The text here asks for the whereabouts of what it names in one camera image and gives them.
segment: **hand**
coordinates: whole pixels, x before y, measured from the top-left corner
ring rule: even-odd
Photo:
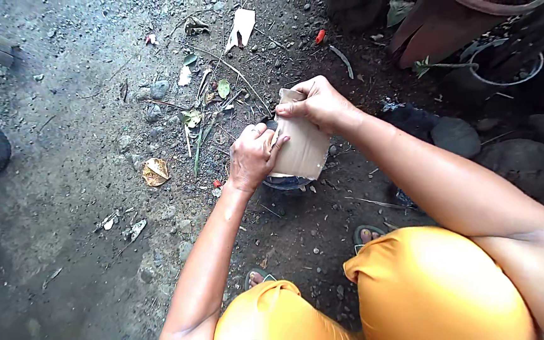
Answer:
[[[230,147],[230,177],[235,189],[253,193],[276,165],[276,157],[289,136],[279,137],[272,145],[274,131],[266,124],[247,125]]]
[[[337,92],[324,76],[316,76],[291,89],[308,98],[277,105],[276,113],[281,117],[304,116],[328,134],[346,133],[348,127],[361,121],[362,112]]]

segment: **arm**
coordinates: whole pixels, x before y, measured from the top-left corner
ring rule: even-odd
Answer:
[[[288,140],[272,147],[273,135],[263,123],[249,125],[232,144],[229,179],[179,276],[160,340],[213,339],[242,215]]]
[[[279,105],[280,115],[302,115],[347,136],[438,223],[492,256],[544,330],[543,205],[486,168],[358,110],[324,77],[293,89],[308,99]]]

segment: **flip-flop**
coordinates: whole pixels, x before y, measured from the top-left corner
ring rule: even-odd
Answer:
[[[252,270],[249,270],[246,274],[246,277],[245,277],[245,286],[244,286],[244,289],[245,291],[249,290],[251,288],[251,285],[249,284],[249,274],[251,274],[252,272],[255,272],[255,273],[258,273],[260,275],[262,275],[262,278],[263,278],[263,281],[262,282],[266,282],[266,281],[276,281],[276,278],[274,278],[274,276],[272,276],[272,274],[268,274],[266,272],[264,272],[263,270],[259,269],[259,268],[253,268]]]
[[[371,232],[376,232],[377,234],[379,234],[379,236],[383,236],[386,234],[386,232],[382,229],[373,226],[362,225],[356,228],[356,230],[354,230],[354,251],[356,252],[356,255],[358,255],[358,251],[360,250],[360,248],[365,246],[365,242],[362,240],[362,237],[360,237],[360,232],[362,231],[362,229],[368,229]]]

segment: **red plastic piece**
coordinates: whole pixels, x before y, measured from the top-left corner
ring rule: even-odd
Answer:
[[[325,30],[320,30],[318,32],[318,35],[316,36],[316,40],[315,40],[316,45],[322,43],[322,40],[325,38],[325,33],[326,33]]]

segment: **cardboard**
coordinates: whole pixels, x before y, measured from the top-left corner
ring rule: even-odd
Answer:
[[[306,95],[291,89],[280,89],[280,103],[299,102]],[[276,128],[273,144],[278,137],[289,135],[291,139],[285,143],[272,169],[272,177],[298,176],[309,180],[318,179],[322,167],[325,166],[331,138],[319,130],[306,118],[282,118],[276,116]]]

